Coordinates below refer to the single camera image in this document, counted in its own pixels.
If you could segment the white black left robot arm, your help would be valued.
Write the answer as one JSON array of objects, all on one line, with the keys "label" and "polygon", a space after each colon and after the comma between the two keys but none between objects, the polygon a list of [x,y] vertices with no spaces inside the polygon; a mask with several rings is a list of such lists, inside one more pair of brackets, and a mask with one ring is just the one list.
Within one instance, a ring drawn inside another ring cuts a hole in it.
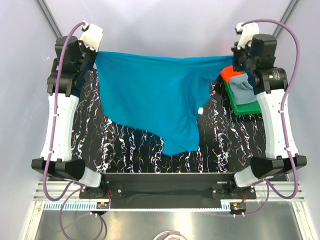
[{"label": "white black left robot arm", "polygon": [[101,37],[63,36],[56,40],[51,73],[47,79],[49,117],[40,158],[31,168],[46,177],[71,180],[90,187],[97,198],[108,193],[102,175],[88,167],[83,159],[72,159],[71,136],[85,75],[93,69]]}]

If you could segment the blue t shirt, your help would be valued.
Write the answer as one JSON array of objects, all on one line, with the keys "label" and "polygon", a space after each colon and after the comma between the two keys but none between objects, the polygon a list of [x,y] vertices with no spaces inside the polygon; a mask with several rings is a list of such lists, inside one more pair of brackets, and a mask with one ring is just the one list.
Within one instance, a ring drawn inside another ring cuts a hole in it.
[{"label": "blue t shirt", "polygon": [[97,54],[103,113],[116,124],[163,139],[163,153],[196,151],[199,109],[210,85],[232,57],[161,57],[101,51]]}]

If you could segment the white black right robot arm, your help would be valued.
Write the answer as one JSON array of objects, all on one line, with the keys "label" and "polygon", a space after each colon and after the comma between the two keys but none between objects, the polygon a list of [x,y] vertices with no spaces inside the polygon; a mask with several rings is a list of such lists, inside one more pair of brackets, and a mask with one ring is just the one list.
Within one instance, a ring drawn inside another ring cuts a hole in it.
[{"label": "white black right robot arm", "polygon": [[228,195],[239,198],[245,188],[268,179],[292,173],[306,166],[293,139],[288,105],[288,78],[283,68],[275,67],[277,40],[269,34],[242,35],[232,47],[233,69],[244,71],[258,101],[265,131],[265,156],[254,156],[250,165],[233,175]]}]

